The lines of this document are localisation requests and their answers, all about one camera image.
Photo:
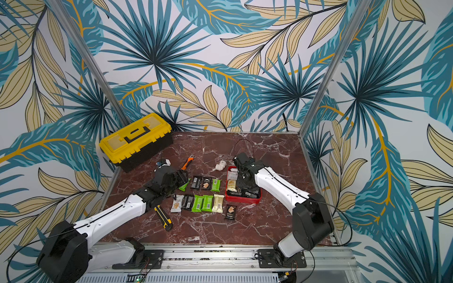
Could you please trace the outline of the black cookie packet barcode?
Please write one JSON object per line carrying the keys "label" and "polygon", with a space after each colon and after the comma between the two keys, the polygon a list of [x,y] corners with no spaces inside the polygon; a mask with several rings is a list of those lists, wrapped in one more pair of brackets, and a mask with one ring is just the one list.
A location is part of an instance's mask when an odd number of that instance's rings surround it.
{"label": "black cookie packet barcode", "polygon": [[191,189],[200,190],[202,181],[203,181],[202,176],[194,176],[192,179]]}

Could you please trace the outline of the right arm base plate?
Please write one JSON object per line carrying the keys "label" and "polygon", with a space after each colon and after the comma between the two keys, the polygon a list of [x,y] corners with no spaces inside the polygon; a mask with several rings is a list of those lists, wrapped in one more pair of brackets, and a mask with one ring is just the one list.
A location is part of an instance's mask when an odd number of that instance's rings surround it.
{"label": "right arm base plate", "polygon": [[306,268],[306,258],[303,252],[298,252],[291,257],[285,257],[275,249],[260,249],[254,258],[258,260],[260,268]]}

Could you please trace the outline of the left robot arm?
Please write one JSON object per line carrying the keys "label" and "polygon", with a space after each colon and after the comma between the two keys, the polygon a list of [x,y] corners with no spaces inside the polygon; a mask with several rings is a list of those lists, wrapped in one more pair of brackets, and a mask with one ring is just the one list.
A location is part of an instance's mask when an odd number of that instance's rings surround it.
{"label": "left robot arm", "polygon": [[118,227],[150,211],[156,212],[164,229],[170,217],[160,207],[165,198],[188,183],[188,173],[172,166],[155,170],[154,178],[126,199],[73,224],[62,221],[47,238],[37,265],[54,283],[75,283],[85,273],[108,266],[141,268],[149,262],[145,247],[133,238],[96,247],[95,244]]}

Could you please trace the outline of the white plastic pipe elbow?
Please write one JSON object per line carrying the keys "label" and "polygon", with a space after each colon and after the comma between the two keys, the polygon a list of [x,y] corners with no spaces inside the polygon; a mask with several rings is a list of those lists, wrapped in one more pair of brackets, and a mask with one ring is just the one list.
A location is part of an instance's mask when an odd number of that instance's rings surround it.
{"label": "white plastic pipe elbow", "polygon": [[227,166],[226,161],[222,160],[218,164],[215,165],[215,169],[216,169],[216,171],[223,171],[226,166]]}

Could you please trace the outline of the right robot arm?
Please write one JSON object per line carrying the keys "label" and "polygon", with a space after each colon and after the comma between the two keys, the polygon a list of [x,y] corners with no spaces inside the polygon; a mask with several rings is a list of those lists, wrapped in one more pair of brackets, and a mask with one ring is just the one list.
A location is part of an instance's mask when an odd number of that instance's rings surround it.
{"label": "right robot arm", "polygon": [[239,178],[246,185],[257,186],[280,201],[292,215],[292,232],[274,249],[281,258],[290,258],[301,251],[310,251],[335,229],[325,198],[302,191],[286,181],[270,166],[245,153],[233,158]]}

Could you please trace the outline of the cream cookie packet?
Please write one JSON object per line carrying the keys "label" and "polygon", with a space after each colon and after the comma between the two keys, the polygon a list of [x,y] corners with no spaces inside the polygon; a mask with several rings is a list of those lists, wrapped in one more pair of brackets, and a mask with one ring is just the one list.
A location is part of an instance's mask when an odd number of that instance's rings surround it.
{"label": "cream cookie packet", "polygon": [[236,180],[229,179],[229,180],[227,181],[226,190],[227,190],[227,191],[230,191],[230,192],[238,192],[238,191],[237,191],[237,185],[236,185],[236,183],[237,183]]}
{"label": "cream cookie packet", "polygon": [[212,212],[223,213],[223,201],[224,201],[224,195],[215,194]]}

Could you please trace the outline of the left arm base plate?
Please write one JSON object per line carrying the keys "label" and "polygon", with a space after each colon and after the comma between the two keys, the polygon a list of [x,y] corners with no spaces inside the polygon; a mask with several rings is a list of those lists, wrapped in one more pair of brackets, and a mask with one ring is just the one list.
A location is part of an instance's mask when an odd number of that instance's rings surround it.
{"label": "left arm base plate", "polygon": [[135,252],[132,259],[125,264],[114,264],[114,270],[141,270],[145,267],[159,270],[162,266],[164,250],[143,250]]}

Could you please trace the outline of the black drycake cookie packet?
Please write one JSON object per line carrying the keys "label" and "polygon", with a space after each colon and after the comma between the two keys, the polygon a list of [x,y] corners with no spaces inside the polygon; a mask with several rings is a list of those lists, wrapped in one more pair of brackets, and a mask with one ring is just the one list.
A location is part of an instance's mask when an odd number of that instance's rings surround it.
{"label": "black drycake cookie packet", "polygon": [[201,182],[201,189],[210,191],[212,189],[212,178],[203,177]]}

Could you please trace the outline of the white drycake cookie packet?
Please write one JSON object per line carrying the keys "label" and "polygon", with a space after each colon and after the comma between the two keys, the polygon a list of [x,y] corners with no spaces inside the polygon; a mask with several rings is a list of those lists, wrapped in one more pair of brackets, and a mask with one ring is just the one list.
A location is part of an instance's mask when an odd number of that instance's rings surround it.
{"label": "white drycake cookie packet", "polygon": [[182,212],[182,203],[184,200],[184,195],[175,195],[173,197],[173,204],[171,207],[171,213],[180,213]]}

